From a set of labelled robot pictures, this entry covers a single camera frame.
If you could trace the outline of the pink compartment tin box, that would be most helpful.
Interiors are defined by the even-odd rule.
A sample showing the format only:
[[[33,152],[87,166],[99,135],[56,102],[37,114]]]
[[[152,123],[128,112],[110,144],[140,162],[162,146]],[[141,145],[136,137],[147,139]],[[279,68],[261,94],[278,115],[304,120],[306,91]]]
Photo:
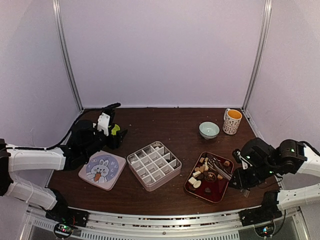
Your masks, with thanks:
[[[160,141],[129,154],[128,166],[144,189],[152,192],[181,172],[182,162]]]

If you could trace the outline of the metal tongs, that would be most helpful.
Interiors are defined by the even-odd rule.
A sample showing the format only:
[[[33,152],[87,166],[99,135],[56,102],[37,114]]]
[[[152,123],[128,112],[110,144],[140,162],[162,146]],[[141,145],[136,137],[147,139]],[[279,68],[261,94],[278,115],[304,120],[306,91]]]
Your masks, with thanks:
[[[232,179],[232,174],[228,172],[224,168],[224,166],[221,164],[221,162],[217,160],[215,157],[209,158],[207,161],[207,165],[209,166],[210,169],[216,170],[218,174],[220,174],[227,181],[230,181]]]

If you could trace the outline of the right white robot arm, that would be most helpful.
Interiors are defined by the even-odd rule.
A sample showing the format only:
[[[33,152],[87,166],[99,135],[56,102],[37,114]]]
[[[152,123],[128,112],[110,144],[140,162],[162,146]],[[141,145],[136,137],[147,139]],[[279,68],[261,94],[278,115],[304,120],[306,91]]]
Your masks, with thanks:
[[[270,177],[280,175],[320,176],[320,153],[310,143],[283,140],[278,147],[259,137],[249,140],[242,149],[232,153],[242,166],[228,176],[229,187],[250,190]],[[261,205],[239,212],[243,225],[280,218],[284,211],[313,204],[320,200],[319,183],[289,190],[264,193]]]

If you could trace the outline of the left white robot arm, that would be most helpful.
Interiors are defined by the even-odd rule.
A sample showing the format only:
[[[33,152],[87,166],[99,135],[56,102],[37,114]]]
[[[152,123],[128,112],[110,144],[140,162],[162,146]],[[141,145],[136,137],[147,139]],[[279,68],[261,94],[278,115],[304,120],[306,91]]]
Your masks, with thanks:
[[[0,140],[0,194],[20,199],[53,213],[61,222],[72,218],[64,197],[54,189],[27,181],[20,171],[73,171],[87,164],[90,157],[107,147],[117,149],[128,131],[115,123],[93,123],[81,120],[67,134],[66,144],[51,147],[30,147],[8,144]]]

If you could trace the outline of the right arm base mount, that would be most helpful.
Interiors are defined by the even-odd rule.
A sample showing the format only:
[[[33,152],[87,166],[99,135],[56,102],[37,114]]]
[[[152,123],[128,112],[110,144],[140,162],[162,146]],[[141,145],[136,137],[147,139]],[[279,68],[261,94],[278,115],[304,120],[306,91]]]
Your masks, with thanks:
[[[283,216],[277,208],[256,207],[248,208],[239,212],[243,227],[253,226],[257,236],[263,239],[272,238],[278,231],[275,220]]]

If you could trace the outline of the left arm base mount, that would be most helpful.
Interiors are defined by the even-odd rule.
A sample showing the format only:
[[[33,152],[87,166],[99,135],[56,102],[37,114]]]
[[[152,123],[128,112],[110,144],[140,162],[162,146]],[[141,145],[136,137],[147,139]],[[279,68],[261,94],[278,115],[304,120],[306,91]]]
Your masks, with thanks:
[[[60,240],[69,238],[79,227],[86,227],[89,219],[89,212],[69,207],[62,210],[44,209],[44,211],[47,219],[56,222],[53,227],[53,234]]]

